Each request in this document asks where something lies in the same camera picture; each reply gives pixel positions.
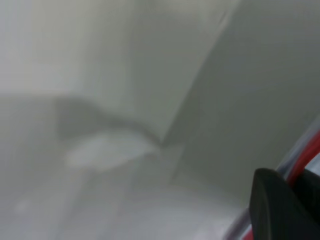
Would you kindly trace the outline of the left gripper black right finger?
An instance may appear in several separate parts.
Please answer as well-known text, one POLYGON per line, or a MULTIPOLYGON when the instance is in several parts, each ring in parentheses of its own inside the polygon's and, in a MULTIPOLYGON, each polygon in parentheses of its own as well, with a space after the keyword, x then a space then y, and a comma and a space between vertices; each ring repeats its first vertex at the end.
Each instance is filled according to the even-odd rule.
POLYGON ((293 191, 313 220, 319 225, 320 177, 305 169, 295 180, 293 191))

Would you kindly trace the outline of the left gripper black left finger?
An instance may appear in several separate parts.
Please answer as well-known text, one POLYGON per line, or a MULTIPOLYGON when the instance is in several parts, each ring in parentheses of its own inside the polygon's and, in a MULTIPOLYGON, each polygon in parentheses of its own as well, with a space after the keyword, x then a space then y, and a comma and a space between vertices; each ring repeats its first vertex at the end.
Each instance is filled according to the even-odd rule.
POLYGON ((317 224, 290 186, 274 170, 255 171, 249 215, 255 240, 318 240, 317 224))

